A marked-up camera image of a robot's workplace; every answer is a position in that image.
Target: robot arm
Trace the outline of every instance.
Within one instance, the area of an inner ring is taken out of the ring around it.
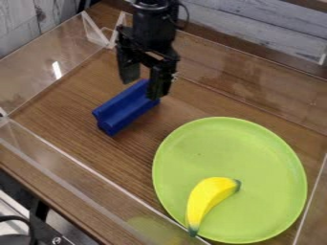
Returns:
[[[180,5],[179,0],[135,0],[133,26],[117,27],[120,78],[124,83],[139,79],[140,64],[145,65],[151,69],[147,89],[147,97],[151,100],[168,94],[175,79],[180,57],[171,43],[179,28],[176,22]],[[149,56],[148,53],[156,54],[159,58]]]

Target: green plate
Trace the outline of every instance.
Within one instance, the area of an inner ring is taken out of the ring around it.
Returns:
[[[283,139],[260,125],[232,118],[187,123],[164,139],[153,163],[153,185],[171,216],[185,225],[189,193],[208,177],[229,177],[240,191],[207,214],[199,235],[251,243],[282,233],[307,199],[302,163]]]

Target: yellow banana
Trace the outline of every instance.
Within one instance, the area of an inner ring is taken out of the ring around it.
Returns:
[[[239,180],[221,177],[207,178],[197,183],[189,195],[187,208],[187,226],[191,236],[196,236],[207,212],[239,191],[240,186]]]

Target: blue plastic object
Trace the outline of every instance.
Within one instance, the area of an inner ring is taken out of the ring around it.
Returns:
[[[147,99],[147,87],[148,79],[140,80],[93,110],[92,114],[97,119],[97,126],[107,135],[113,136],[160,103],[160,100]]]

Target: wire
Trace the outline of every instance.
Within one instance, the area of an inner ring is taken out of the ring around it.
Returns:
[[[177,6],[183,7],[183,9],[185,10],[185,13],[187,13],[187,20],[185,20],[184,25],[179,26],[179,24],[173,21],[171,16],[168,16],[168,20],[179,30],[184,30],[189,24],[189,10],[188,10],[188,7],[183,3],[177,3]]]

